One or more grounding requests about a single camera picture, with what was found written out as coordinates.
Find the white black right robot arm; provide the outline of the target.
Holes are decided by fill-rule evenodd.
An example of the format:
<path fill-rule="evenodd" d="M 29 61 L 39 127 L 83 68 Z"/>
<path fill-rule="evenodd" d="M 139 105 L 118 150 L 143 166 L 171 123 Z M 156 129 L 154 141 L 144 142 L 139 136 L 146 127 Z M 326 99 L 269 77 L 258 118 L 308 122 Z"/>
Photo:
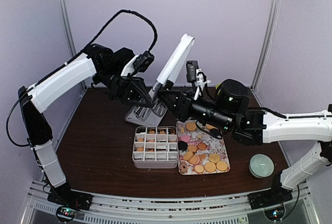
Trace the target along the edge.
<path fill-rule="evenodd" d="M 267 108 L 249 107 L 246 88 L 221 89 L 215 101 L 195 98 L 192 92 L 160 91 L 158 98 L 184 122 L 189 118 L 210 124 L 243 145 L 280 141 L 314 141 L 314 146 L 291 167 L 277 173 L 268 190 L 248 195 L 252 209 L 290 201 L 292 191 L 324 166 L 331 165 L 331 112 L 279 114 Z"/>

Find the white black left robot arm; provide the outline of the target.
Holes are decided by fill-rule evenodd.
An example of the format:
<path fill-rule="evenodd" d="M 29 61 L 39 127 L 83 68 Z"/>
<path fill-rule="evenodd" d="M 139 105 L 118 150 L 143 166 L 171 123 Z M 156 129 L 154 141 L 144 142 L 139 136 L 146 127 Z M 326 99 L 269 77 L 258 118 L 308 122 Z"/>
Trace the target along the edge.
<path fill-rule="evenodd" d="M 142 54 L 136 55 L 129 48 L 113 51 L 96 43 L 108 25 L 121 14 L 134 15 L 151 27 L 153 40 Z M 20 108 L 27 132 L 26 146 L 32 149 L 48 180 L 50 195 L 63 205 L 76 207 L 78 198 L 71 189 L 55 151 L 49 109 L 87 79 L 107 87 L 110 100 L 119 100 L 129 106 L 153 107 L 154 99 L 149 95 L 143 78 L 137 74 L 145 72 L 154 60 L 151 51 L 157 37 L 157 29 L 148 18 L 136 11 L 122 9 L 70 60 L 31 86 L 19 89 L 18 99 L 9 115 L 16 107 Z"/>

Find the silver serving tongs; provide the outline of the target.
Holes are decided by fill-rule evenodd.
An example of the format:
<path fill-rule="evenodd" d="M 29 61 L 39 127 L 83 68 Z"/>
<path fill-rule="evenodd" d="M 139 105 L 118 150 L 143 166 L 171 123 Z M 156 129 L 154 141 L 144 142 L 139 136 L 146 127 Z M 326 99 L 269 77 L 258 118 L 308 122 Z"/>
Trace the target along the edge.
<path fill-rule="evenodd" d="M 165 86 L 167 81 L 175 83 L 179 73 L 184 66 L 187 56 L 194 45 L 195 38 L 188 34 L 184 34 L 172 55 L 166 62 L 164 68 L 157 77 L 155 83 L 149 91 L 149 95 L 153 100 L 156 99 L 158 91 Z"/>

